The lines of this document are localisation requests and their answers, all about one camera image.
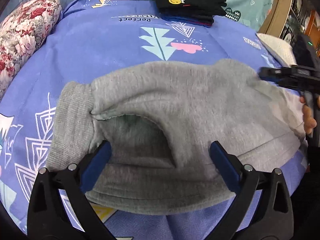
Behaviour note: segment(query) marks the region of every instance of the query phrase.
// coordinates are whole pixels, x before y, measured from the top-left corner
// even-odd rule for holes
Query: human hand
[[[300,102],[303,104],[306,103],[304,97],[300,97]],[[318,106],[320,107],[320,97],[318,97],[317,103],[318,103]],[[315,119],[311,117],[312,112],[310,107],[304,105],[302,108],[302,112],[303,112],[304,130],[306,134],[310,134],[312,133],[312,129],[317,126],[317,122]]]

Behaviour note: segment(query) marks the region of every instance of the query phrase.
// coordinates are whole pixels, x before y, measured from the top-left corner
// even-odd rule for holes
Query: floral pillow
[[[59,0],[32,0],[0,24],[0,100],[20,68],[41,47],[60,12]]]

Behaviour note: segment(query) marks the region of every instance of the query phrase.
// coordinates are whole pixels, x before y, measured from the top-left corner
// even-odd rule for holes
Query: black device
[[[318,151],[320,147],[320,109],[317,105],[317,98],[320,95],[319,58],[310,38],[304,34],[298,35],[293,54],[297,65],[280,69],[262,67],[259,70],[259,77],[280,87],[296,90],[305,97],[306,104],[311,108],[312,116],[318,124],[307,136],[308,151]]]
[[[111,147],[109,142],[104,141],[78,165],[73,163],[62,171],[50,172],[42,168],[30,197],[28,236],[13,223],[2,204],[0,236],[15,240],[115,240],[81,190],[82,177],[87,168],[106,149]],[[276,168],[272,172],[261,172],[249,164],[242,165],[236,156],[228,154],[217,141],[211,144],[209,155],[236,197],[205,240],[289,240],[293,236],[293,212],[282,171]],[[71,225],[59,189],[66,191],[84,232]],[[260,189],[260,202],[249,227],[237,232],[255,191]]]

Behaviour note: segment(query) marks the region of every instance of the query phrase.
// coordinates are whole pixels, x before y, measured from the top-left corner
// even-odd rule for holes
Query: yellow smiley face
[[[180,3],[181,3],[181,0],[169,0],[169,3],[172,3],[172,4],[180,4]]]

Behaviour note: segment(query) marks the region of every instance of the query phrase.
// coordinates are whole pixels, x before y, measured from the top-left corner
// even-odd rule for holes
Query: finger
[[[307,120],[312,116],[311,108],[306,105],[303,106],[302,112],[304,114],[304,117],[303,117],[304,120]]]
[[[304,123],[305,123],[305,127],[306,128],[313,129],[313,128],[315,128],[317,126],[317,122],[313,118],[307,119]]]

